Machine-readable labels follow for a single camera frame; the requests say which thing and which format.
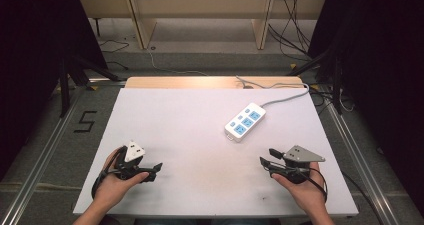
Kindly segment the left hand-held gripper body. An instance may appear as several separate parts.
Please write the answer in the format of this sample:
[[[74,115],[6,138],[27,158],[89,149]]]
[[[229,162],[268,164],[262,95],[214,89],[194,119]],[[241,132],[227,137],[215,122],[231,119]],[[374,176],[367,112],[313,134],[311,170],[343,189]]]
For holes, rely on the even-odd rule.
[[[119,155],[114,165],[117,170],[117,177],[121,180],[127,180],[140,173],[141,169],[138,165],[144,155],[145,150],[136,142],[130,141],[128,145],[124,145],[119,150]]]

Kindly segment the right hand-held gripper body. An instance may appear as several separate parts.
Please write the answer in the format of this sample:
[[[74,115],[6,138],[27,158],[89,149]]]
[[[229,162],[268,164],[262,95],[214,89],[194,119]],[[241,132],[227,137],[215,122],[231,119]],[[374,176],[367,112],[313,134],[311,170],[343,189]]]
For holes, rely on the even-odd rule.
[[[325,162],[326,159],[314,152],[311,152],[299,145],[294,145],[291,149],[284,154],[281,160],[284,161],[281,167],[283,171],[277,173],[282,175],[294,184],[300,184],[306,181],[310,176],[310,163],[311,162]]]

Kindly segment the person's left hand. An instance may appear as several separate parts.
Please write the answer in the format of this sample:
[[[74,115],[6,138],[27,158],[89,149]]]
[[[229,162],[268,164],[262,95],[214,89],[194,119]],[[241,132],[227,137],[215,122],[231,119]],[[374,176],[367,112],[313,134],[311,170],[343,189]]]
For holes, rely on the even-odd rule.
[[[113,174],[108,174],[97,188],[93,203],[109,210],[118,204],[132,187],[148,176],[147,172],[142,172],[128,180],[121,180]]]

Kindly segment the person's right hand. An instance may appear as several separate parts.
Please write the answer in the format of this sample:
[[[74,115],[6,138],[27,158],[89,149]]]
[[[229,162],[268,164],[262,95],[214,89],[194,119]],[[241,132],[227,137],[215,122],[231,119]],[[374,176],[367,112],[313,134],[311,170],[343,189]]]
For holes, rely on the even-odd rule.
[[[297,205],[308,216],[328,214],[323,193],[311,181],[294,184],[277,173],[273,173],[271,177],[289,191]]]

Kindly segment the white power strip blue sockets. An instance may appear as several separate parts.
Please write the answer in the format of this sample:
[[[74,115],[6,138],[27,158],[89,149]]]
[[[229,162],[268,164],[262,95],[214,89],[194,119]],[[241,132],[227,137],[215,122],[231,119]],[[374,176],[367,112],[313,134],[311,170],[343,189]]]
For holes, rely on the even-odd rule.
[[[265,118],[266,114],[263,107],[249,103],[224,126],[226,137],[230,141],[241,142]]]

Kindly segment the black metal stand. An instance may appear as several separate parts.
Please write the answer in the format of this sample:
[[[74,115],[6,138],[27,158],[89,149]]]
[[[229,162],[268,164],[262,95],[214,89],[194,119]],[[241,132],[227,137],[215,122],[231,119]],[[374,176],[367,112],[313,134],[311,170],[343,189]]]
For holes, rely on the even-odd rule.
[[[90,60],[79,55],[69,56],[64,58],[59,65],[59,82],[61,89],[61,114],[64,117],[70,109],[70,94],[69,81],[71,78],[77,86],[86,87],[89,83],[89,78],[84,72],[85,69],[94,71],[95,73],[114,82],[121,81],[117,75],[112,74],[106,68],[101,68]]]
[[[341,56],[334,49],[327,49],[322,54],[308,61],[300,68],[296,68],[288,73],[288,76],[297,76],[318,66],[315,79],[318,82],[332,83],[332,101],[338,114],[342,114],[341,98]]]

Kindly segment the black curtain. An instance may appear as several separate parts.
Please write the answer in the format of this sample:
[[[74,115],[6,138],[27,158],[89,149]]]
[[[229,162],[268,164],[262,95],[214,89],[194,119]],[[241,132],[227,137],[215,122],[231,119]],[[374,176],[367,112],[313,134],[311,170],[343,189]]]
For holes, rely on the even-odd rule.
[[[309,49],[324,52],[359,0],[325,0]],[[424,0],[365,0],[337,46],[342,83],[424,217]]]
[[[80,0],[0,0],[0,180],[75,56],[107,67]]]

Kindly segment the light wooden shelf unit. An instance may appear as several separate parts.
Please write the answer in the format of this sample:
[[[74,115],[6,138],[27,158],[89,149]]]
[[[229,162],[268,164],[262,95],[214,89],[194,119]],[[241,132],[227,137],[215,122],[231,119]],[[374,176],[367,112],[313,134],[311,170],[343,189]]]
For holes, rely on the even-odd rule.
[[[159,18],[249,19],[259,50],[265,47],[268,24],[287,19],[296,7],[300,20],[315,20],[325,0],[80,0],[89,18],[129,18],[139,47],[147,48]]]

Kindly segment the aluminium floor rail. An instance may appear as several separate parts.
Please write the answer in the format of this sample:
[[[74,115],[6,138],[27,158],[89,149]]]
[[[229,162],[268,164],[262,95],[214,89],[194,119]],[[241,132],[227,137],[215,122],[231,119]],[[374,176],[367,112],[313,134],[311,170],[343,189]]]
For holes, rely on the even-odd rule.
[[[0,180],[0,225],[71,225],[73,209],[93,159],[101,110],[101,92],[77,88],[60,118],[59,95],[6,177]]]
[[[399,225],[399,221],[394,214],[389,200],[378,184],[364,155],[360,151],[345,119],[335,108],[335,102],[337,101],[338,99],[336,99],[334,95],[330,98],[324,99],[326,108],[329,110],[329,114],[332,117],[332,120],[334,121],[364,184],[364,189],[368,192],[368,200],[373,207],[373,211],[377,215],[381,225]]]

